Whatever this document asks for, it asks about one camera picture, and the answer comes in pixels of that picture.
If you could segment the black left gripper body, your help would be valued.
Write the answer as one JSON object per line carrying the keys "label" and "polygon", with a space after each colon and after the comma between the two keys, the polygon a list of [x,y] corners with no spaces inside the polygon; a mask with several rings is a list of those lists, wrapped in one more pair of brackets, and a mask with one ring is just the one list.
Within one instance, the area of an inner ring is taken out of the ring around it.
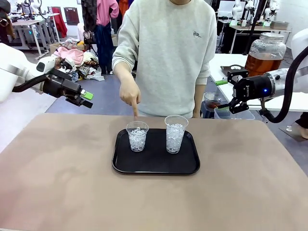
{"label": "black left gripper body", "polygon": [[82,87],[71,81],[68,74],[52,69],[47,75],[47,79],[43,83],[43,92],[55,98],[62,96],[72,97],[73,99],[80,96]]}

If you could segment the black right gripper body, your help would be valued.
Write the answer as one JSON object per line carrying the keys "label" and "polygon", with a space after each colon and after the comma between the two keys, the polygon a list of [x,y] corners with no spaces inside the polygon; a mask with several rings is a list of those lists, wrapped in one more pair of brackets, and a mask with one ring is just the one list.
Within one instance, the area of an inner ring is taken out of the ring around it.
{"label": "black right gripper body", "polygon": [[272,94],[272,82],[266,75],[242,78],[233,85],[232,96],[240,101],[268,97]]}

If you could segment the person's right hand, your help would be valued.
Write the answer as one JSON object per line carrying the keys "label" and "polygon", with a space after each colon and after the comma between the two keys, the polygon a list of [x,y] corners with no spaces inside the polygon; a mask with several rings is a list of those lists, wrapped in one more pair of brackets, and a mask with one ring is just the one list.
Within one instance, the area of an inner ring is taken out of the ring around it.
{"label": "person's right hand", "polygon": [[141,92],[132,76],[120,78],[120,98],[132,107],[134,117],[139,116],[138,104],[141,101]]}

